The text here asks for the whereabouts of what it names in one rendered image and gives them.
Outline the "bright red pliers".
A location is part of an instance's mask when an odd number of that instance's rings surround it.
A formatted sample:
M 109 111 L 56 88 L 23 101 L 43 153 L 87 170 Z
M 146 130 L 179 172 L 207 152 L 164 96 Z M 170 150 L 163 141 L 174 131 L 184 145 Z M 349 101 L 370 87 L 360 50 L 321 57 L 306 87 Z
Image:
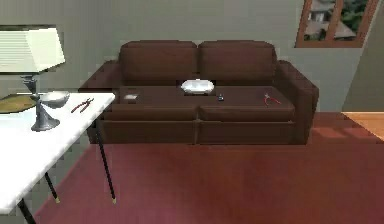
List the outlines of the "bright red pliers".
M 264 94 L 264 104 L 266 106 L 269 106 L 270 102 L 274 102 L 276 104 L 281 104 L 281 102 L 279 100 L 277 100 L 276 98 L 271 97 L 268 93 L 265 93 Z

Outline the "brown framed window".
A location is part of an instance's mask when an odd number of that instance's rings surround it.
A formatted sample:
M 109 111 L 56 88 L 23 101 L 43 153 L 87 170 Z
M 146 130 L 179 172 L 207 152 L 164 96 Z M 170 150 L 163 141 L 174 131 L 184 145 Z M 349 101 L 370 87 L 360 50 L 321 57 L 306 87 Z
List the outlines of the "brown framed window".
M 296 48 L 362 48 L 380 0 L 304 0 Z

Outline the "grey lamp with white shade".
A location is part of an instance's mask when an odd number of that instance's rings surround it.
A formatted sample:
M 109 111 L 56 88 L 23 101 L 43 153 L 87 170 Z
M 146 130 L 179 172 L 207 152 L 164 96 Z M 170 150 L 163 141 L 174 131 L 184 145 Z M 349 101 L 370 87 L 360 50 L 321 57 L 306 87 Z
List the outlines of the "grey lamp with white shade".
M 0 74 L 20 75 L 36 103 L 32 131 L 41 132 L 60 124 L 42 106 L 36 75 L 60 66 L 65 56 L 57 28 L 53 25 L 0 25 Z

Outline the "dark red pliers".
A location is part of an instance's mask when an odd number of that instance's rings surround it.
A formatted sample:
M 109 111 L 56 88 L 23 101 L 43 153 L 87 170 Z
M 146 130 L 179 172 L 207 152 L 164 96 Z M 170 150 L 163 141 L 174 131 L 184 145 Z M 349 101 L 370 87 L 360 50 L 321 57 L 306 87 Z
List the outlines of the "dark red pliers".
M 82 108 L 80 110 L 80 113 L 82 113 L 85 109 L 88 108 L 88 106 L 90 105 L 90 103 L 94 100 L 94 98 L 88 98 L 86 99 L 84 102 L 80 103 L 79 105 L 75 106 L 72 110 L 71 110 L 71 113 L 74 113 L 77 109 L 79 109 L 80 107 Z

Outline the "white oval dish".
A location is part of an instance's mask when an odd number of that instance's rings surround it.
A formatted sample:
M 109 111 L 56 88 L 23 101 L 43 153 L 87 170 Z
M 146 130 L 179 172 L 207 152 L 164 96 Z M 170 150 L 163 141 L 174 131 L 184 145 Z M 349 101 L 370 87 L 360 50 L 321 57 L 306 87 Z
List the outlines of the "white oval dish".
M 191 94 L 205 94 L 214 90 L 214 84 L 209 80 L 186 80 L 182 83 L 181 89 L 186 93 Z

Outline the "grey metal bowl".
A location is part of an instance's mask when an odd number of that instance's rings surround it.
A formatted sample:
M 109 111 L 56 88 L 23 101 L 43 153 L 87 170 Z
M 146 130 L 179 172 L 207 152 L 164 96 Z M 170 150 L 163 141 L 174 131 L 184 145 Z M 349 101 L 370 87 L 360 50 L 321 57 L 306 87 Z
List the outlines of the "grey metal bowl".
M 43 94 L 40 97 L 40 100 L 44 105 L 52 109 L 56 109 L 63 107 L 68 101 L 69 97 L 70 93 L 68 91 L 52 91 Z

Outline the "brown sofa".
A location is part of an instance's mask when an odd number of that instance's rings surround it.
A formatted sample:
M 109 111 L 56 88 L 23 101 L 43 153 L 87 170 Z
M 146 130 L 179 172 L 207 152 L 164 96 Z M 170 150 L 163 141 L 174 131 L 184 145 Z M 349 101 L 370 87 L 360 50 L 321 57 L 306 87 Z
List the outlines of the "brown sofa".
M 181 89 L 186 80 L 209 80 L 210 93 Z M 131 41 L 105 62 L 82 92 L 112 92 L 91 139 L 108 144 L 304 144 L 318 88 L 265 41 Z M 281 104 L 264 104 L 268 93 Z M 137 94 L 135 100 L 125 95 Z

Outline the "white table with black legs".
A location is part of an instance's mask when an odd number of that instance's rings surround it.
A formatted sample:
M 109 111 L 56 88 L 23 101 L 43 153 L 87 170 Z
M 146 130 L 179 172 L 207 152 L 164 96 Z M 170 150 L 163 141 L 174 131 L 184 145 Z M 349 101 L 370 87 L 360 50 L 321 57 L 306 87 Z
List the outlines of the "white table with black legs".
M 80 113 L 71 110 L 88 98 L 94 98 Z M 35 132 L 33 108 L 20 113 L 0 115 L 0 214 L 19 208 L 28 224 L 36 224 L 24 202 L 24 196 L 113 102 L 112 93 L 72 93 L 67 103 L 47 112 L 60 124 Z

